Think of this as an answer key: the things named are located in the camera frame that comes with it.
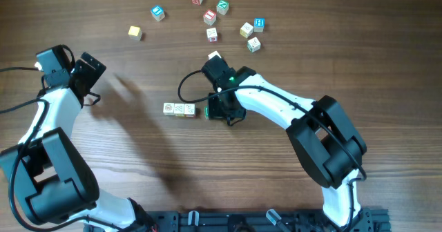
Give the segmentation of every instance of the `wood grain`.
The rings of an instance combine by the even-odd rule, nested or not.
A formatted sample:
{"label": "wood grain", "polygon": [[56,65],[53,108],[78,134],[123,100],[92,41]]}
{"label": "wood grain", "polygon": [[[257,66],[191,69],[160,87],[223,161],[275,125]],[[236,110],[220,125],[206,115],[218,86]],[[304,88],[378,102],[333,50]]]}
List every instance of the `wood grain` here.
{"label": "wood grain", "polygon": [[[202,6],[190,0],[0,0],[0,67],[32,66],[57,44],[108,66],[72,141],[100,186],[146,210],[220,211],[321,208],[320,188],[303,171],[285,132],[258,114],[233,128],[162,114],[179,102],[177,85],[217,50],[230,66],[249,66],[303,97],[336,98],[368,145],[358,185],[363,206],[389,209],[394,231],[442,227],[442,0],[228,0],[206,42]],[[149,9],[161,5],[156,22]],[[251,54],[239,29],[266,18]],[[141,42],[128,38],[140,26]],[[35,97],[37,72],[0,74],[0,107]],[[210,84],[192,77],[187,98]],[[202,109],[205,104],[197,104]],[[2,115],[2,148],[17,143],[35,107]],[[23,231],[8,207],[0,174],[0,227]],[[78,231],[81,225],[65,231]]]}

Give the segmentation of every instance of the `brown wooden surface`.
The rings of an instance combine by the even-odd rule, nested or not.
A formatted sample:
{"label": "brown wooden surface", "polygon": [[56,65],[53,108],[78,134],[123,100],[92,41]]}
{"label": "brown wooden surface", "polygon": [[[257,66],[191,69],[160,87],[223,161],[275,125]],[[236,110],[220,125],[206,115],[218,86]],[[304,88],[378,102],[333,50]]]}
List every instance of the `brown wooden surface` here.
{"label": "brown wooden surface", "polygon": [[[442,228],[442,1],[227,0],[208,43],[202,15],[218,0],[0,0],[0,67],[32,66],[35,53],[57,44],[76,57],[89,52],[108,66],[84,108],[72,141],[100,186],[146,210],[321,208],[319,185],[303,171],[285,134],[249,113],[223,122],[165,117],[179,102],[177,85],[217,50],[230,66],[249,66],[303,97],[335,97],[368,145],[358,185],[363,206],[389,209],[394,231]],[[150,8],[161,5],[156,22]],[[244,22],[266,18],[251,54]],[[128,38],[140,26],[143,41]],[[37,72],[0,74],[0,107],[35,97]],[[205,96],[201,75],[186,82],[187,98]],[[0,118],[1,148],[28,129],[35,107]],[[10,213],[0,174],[0,230],[23,231]],[[67,230],[80,230],[80,225]]]}

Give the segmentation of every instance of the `yellow block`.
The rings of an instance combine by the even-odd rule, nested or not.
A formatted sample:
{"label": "yellow block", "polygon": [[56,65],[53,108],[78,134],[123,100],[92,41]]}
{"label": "yellow block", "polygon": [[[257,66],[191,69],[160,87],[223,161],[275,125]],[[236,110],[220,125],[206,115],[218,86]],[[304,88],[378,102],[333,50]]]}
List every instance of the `yellow block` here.
{"label": "yellow block", "polygon": [[138,36],[140,33],[140,28],[131,26],[131,29],[129,29],[129,35]]}

